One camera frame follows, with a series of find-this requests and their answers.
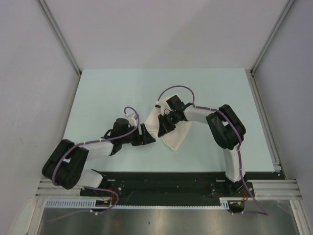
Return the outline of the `white cloth napkin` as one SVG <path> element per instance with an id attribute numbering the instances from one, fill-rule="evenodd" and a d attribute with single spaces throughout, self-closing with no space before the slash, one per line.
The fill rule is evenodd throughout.
<path id="1" fill-rule="evenodd" d="M 151 112 L 149 113 L 147 119 L 145 120 L 144 124 L 149 132 L 154 138 L 162 141 L 167 147 L 176 151 L 184 141 L 185 137 L 187 136 L 192 122 L 182 121 L 176 124 L 176 127 L 173 131 L 169 132 L 168 134 L 163 135 L 162 137 L 158 137 L 159 131 L 159 121 L 158 116 L 169 113 L 168 110 L 171 110 L 169 105 L 167 104 L 167 100 L 172 98 L 172 96 L 168 96 L 165 98 L 161 98 L 159 101 L 160 108 L 153 107 Z"/>

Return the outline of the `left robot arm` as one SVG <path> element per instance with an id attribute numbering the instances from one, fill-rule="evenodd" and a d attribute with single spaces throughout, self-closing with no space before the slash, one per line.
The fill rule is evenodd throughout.
<path id="1" fill-rule="evenodd" d="M 104 195 L 108 183 L 94 170 L 85 171 L 88 159 L 112 156 L 122 149 L 122 145 L 147 145 L 156 142 L 149 134 L 145 124 L 131 124 L 125 118 L 118 118 L 113 128 L 95 141 L 74 143 L 68 139 L 59 142 L 42 169 L 42 175 L 50 179 L 55 186 L 71 189 L 84 182 L 96 195 Z"/>

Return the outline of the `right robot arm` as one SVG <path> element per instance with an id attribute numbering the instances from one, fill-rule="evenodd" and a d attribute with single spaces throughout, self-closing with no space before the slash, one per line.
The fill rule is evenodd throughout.
<path id="1" fill-rule="evenodd" d="M 247 186 L 240 152 L 246 128 L 225 104 L 218 109 L 184 104 L 177 95 L 168 99 L 169 112 L 157 116 L 159 123 L 158 136 L 162 137 L 175 130 L 178 123 L 195 121 L 207 124 L 217 145 L 224 150 L 225 190 L 230 196 L 238 196 L 242 191 L 252 195 Z"/>

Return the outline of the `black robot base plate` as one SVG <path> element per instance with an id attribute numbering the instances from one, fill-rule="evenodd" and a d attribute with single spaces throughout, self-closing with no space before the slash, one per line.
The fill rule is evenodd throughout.
<path id="1" fill-rule="evenodd" d="M 249 191 L 224 172 L 101 172 L 99 190 L 83 189 L 83 197 L 119 196 L 120 206 L 216 206 L 219 198 L 241 198 Z"/>

